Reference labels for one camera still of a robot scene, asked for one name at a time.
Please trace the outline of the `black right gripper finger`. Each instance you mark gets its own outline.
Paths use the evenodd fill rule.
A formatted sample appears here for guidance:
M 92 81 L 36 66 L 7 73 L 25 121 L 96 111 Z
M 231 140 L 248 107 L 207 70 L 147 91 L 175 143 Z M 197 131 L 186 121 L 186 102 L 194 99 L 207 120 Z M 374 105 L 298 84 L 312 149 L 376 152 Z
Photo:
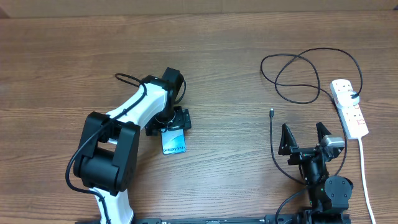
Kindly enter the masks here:
M 331 135 L 331 132 L 329 132 L 329 130 L 324 126 L 322 122 L 318 122 L 316 124 L 316 127 L 317 127 L 318 142 L 320 144 L 324 144 L 325 143 L 324 137 Z
M 287 156 L 297 153 L 299 146 L 296 143 L 294 135 L 286 123 L 282 125 L 281 140 L 278 155 Z

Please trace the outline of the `Galaxy smartphone with blue screen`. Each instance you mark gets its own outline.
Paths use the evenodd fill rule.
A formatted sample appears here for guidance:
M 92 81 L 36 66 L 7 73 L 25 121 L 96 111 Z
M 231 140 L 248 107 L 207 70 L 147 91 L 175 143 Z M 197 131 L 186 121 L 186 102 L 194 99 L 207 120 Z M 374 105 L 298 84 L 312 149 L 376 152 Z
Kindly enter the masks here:
M 161 134 L 162 153 L 164 155 L 180 154 L 186 152 L 185 135 L 182 129 L 166 131 Z

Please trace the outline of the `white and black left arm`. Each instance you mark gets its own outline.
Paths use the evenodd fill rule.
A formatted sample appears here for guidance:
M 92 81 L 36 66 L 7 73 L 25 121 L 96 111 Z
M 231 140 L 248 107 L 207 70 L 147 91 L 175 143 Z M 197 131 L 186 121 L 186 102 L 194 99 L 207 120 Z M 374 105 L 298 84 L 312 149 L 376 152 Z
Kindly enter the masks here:
M 149 75 L 140 80 L 123 73 L 115 77 L 138 91 L 114 110 L 87 116 L 65 180 L 70 189 L 95 196 L 98 223 L 134 223 L 127 189 L 136 169 L 141 131 L 161 135 L 163 154 L 172 155 L 187 150 L 184 132 L 192 125 L 189 111 L 179 105 L 186 91 L 179 70 L 166 68 L 160 78 Z

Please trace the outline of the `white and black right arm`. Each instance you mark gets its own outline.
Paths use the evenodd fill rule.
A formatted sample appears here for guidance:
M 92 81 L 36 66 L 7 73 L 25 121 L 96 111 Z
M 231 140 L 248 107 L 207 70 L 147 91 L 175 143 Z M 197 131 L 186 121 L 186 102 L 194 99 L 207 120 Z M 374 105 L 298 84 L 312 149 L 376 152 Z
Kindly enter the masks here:
M 349 209 L 353 183 L 346 177 L 330 175 L 326 163 L 336 159 L 345 148 L 345 140 L 335 136 L 321 123 L 316 124 L 318 144 L 301 148 L 287 124 L 282 125 L 278 154 L 289 156 L 288 165 L 301 168 L 310 206 L 289 215 L 287 223 L 340 223 L 351 220 L 344 211 Z

